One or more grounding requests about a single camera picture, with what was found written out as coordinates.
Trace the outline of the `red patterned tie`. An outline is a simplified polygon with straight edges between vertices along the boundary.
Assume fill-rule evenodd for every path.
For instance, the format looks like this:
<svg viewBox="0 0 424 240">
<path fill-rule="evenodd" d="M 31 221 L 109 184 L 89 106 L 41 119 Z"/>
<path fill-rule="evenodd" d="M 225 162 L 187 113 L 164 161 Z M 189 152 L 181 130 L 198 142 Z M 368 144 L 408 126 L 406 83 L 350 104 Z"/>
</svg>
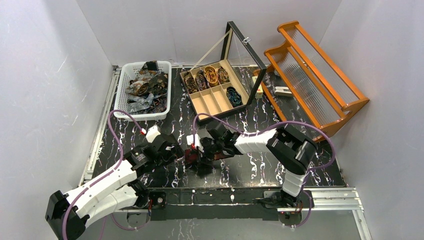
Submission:
<svg viewBox="0 0 424 240">
<path fill-rule="evenodd" d="M 201 151 L 200 148 L 189 148 L 184 151 L 184 159 L 187 165 L 205 165 L 211 166 L 213 161 L 231 158 L 232 155 L 226 155 L 223 152 L 213 153 L 211 151 Z"/>
</svg>

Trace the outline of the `blue green tie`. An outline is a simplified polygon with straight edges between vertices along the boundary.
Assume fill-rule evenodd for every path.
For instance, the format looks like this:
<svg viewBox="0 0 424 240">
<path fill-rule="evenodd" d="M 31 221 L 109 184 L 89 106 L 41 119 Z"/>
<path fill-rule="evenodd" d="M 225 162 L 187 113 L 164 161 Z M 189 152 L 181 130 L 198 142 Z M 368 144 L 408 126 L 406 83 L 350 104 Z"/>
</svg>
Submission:
<svg viewBox="0 0 424 240">
<path fill-rule="evenodd" d="M 226 88 L 226 96 L 233 108 L 243 105 L 242 97 L 234 87 L 229 86 Z"/>
</svg>

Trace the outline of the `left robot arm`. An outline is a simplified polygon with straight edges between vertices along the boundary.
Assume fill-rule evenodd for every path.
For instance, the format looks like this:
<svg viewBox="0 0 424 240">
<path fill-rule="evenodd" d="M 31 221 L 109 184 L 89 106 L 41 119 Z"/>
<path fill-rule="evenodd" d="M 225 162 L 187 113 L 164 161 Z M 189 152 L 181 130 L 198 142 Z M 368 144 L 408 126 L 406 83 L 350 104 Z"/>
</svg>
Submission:
<svg viewBox="0 0 424 240">
<path fill-rule="evenodd" d="M 57 190 L 50 195 L 45 220 L 59 240 L 78 239 L 92 223 L 117 210 L 156 203 L 141 178 L 184 153 L 175 136 L 161 133 L 156 125 L 145 138 L 145 143 L 97 177 L 66 193 Z"/>
</svg>

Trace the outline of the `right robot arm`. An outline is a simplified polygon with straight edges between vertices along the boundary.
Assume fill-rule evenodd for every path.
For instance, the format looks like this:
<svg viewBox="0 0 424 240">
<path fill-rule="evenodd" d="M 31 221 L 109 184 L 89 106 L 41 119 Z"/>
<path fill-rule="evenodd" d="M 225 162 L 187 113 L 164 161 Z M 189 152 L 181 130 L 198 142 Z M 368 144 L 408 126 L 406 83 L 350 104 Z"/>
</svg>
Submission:
<svg viewBox="0 0 424 240">
<path fill-rule="evenodd" d="M 208 165 L 221 159 L 253 152 L 270 153 L 285 169 L 280 192 L 265 193 L 254 200 L 266 207 L 297 207 L 310 162 L 318 150 L 317 144 L 295 127 L 284 124 L 262 133 L 231 131 L 221 122 L 210 122 L 208 137 L 188 135 L 185 162 L 188 165 Z"/>
</svg>

